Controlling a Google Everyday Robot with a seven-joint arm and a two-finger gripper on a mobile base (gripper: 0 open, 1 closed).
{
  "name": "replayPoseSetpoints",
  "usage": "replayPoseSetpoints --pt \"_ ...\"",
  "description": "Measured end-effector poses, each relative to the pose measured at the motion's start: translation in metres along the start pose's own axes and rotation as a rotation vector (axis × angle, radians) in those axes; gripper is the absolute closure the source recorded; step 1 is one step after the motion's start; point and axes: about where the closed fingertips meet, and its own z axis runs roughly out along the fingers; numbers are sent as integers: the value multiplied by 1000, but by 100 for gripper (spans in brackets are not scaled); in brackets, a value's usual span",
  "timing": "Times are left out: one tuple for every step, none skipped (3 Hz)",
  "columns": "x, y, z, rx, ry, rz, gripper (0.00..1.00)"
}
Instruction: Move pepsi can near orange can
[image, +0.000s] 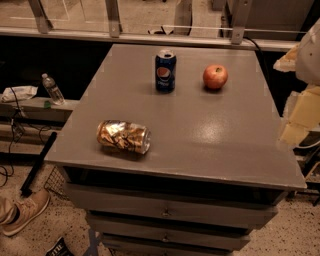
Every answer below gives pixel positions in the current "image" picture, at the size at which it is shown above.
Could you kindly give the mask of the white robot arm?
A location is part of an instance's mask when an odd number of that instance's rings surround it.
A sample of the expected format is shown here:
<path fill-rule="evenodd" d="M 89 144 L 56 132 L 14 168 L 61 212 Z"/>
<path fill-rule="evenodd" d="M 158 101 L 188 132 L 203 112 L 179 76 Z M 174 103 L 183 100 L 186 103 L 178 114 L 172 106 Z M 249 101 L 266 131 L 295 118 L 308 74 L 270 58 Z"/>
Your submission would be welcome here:
<path fill-rule="evenodd" d="M 281 142 L 298 146 L 320 124 L 320 19 L 273 68 L 294 72 L 298 80 L 307 84 L 301 93 L 288 97 L 279 136 Z"/>

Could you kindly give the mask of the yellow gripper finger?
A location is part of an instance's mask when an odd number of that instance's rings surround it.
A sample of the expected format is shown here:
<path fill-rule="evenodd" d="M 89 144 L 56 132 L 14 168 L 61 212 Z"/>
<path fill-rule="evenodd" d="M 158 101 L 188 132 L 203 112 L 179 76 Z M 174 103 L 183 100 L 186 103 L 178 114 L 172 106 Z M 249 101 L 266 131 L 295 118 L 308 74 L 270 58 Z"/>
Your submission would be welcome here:
<path fill-rule="evenodd" d="M 309 132 L 320 124 L 320 86 L 308 85 L 288 97 L 282 119 L 279 140 L 298 146 Z"/>

